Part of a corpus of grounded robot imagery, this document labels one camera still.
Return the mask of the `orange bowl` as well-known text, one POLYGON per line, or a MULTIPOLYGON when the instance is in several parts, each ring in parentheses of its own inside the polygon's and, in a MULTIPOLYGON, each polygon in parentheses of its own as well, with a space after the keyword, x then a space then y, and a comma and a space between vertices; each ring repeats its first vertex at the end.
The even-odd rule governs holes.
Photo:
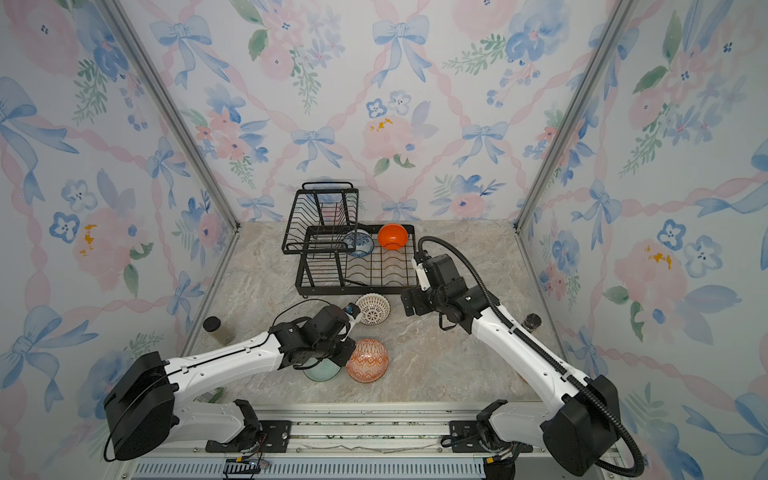
POLYGON ((409 233, 403 225, 389 223, 382 226, 377 233, 379 245, 387 251, 404 249, 409 240, 409 233))

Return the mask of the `blue floral bowl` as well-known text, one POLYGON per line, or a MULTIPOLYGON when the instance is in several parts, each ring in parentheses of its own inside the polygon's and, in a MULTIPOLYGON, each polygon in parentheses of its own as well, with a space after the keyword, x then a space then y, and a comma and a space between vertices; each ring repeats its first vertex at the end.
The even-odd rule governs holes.
POLYGON ((347 247, 347 254, 353 258, 367 257, 375 247, 372 236, 362 229, 348 232, 343 237, 343 243, 347 247))

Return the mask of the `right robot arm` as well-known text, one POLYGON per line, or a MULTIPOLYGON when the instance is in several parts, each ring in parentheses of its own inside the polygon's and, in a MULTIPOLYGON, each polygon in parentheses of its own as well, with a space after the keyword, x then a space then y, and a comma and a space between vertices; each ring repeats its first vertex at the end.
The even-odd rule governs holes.
POLYGON ((460 327, 499 354, 533 388, 540 406, 497 400, 476 416, 490 463, 511 467, 526 446, 544 448, 568 473, 597 467, 623 477, 643 473, 642 455, 620 420, 618 392, 605 376, 591 379, 535 339, 489 290, 457 249, 412 260, 416 286, 402 292, 409 316, 435 313, 439 326, 460 327))

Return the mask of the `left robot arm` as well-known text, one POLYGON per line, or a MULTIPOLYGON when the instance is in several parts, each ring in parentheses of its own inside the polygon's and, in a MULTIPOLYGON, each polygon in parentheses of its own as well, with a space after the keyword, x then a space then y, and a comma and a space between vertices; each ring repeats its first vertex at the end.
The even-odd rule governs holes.
POLYGON ((343 367, 356 348, 350 332, 362 318, 350 303, 326 304, 312 317, 276 321, 240 343, 187 357, 140 356, 106 395, 107 462, 142 457, 165 443, 202 441, 209 453, 251 452, 268 435, 252 405, 202 403, 199 396, 257 374, 309 370, 325 360, 343 367))

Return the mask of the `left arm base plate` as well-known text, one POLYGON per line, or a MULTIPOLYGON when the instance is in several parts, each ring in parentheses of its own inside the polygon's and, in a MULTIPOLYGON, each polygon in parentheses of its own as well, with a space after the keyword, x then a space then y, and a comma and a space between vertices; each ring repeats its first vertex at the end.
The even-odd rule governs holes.
POLYGON ((220 443, 209 440, 207 453, 285 453, 293 423, 289 420, 261 421, 259 426, 246 426, 233 440, 220 443))

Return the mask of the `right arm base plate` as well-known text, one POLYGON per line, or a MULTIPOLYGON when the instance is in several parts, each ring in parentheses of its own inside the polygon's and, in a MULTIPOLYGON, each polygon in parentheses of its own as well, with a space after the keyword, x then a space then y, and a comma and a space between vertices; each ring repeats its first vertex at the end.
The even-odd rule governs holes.
POLYGON ((489 433, 481 433, 477 421, 453 420, 448 423, 449 433, 440 440, 443 449, 453 453, 505 454, 513 451, 513 445, 492 440, 489 433))

